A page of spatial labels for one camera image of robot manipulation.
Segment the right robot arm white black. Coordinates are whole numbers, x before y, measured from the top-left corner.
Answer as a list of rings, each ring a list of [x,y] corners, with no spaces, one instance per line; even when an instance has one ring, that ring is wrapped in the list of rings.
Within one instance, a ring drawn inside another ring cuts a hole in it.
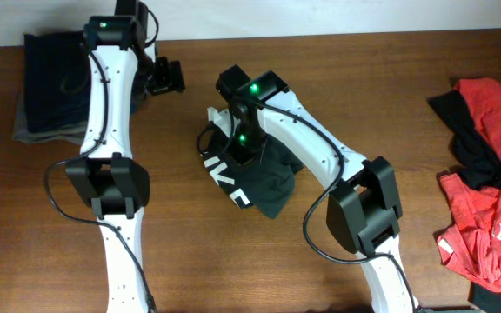
[[[289,85],[269,70],[250,78],[238,65],[220,73],[216,89],[226,110],[208,109],[208,119],[226,137],[225,146],[204,159],[220,187],[230,188],[236,204],[251,195],[234,176],[258,161],[274,138],[306,167],[323,192],[305,213],[302,231],[321,202],[328,204],[326,225],[337,243],[362,267],[376,312],[417,312],[399,254],[398,221],[403,215],[394,169],[347,147],[300,103]]]

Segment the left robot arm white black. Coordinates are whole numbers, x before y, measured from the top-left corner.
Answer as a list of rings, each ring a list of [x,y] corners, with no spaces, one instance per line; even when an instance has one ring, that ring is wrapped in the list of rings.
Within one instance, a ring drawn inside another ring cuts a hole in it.
[[[130,147],[133,104],[146,96],[185,89],[181,65],[157,54],[147,34],[155,15],[141,1],[118,1],[110,16],[93,16],[83,28],[90,63],[90,108],[79,156],[65,174],[91,209],[102,234],[109,312],[154,312],[143,270],[142,223],[150,175]]]

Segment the dark green t-shirt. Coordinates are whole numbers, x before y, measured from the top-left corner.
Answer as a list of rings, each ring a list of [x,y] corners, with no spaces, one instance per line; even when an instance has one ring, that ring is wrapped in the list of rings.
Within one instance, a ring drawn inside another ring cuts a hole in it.
[[[275,137],[267,137],[257,158],[238,164],[230,154],[221,154],[228,137],[216,125],[209,125],[210,141],[201,155],[212,180],[240,209],[258,208],[276,218],[295,189],[295,175],[303,163]]]

